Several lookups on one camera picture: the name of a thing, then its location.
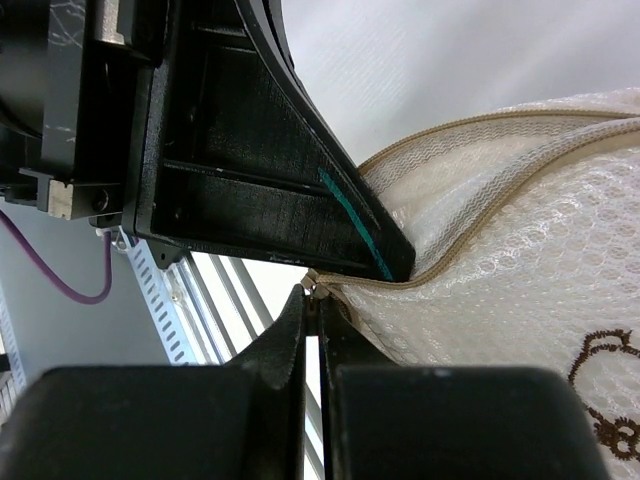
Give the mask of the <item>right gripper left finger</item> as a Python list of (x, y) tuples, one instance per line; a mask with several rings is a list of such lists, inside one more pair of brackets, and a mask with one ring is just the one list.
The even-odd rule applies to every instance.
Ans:
[(299, 479), (305, 296), (221, 366), (43, 374), (1, 433), (5, 479)]

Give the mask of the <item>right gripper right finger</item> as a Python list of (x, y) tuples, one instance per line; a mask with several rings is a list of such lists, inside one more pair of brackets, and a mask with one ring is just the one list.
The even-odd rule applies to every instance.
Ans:
[(580, 401), (527, 366), (402, 366), (318, 296), (329, 479), (605, 479)]

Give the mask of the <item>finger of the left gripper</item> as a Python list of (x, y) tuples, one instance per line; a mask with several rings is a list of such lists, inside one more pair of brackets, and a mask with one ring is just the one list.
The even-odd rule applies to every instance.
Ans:
[(313, 105), (278, 1), (171, 1), (122, 225), (180, 249), (405, 281), (416, 253)]

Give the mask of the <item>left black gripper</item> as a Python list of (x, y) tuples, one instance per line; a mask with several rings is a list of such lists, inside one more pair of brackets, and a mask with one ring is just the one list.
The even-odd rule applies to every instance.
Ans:
[(1, 5), (1, 197), (158, 229), (169, 1)]

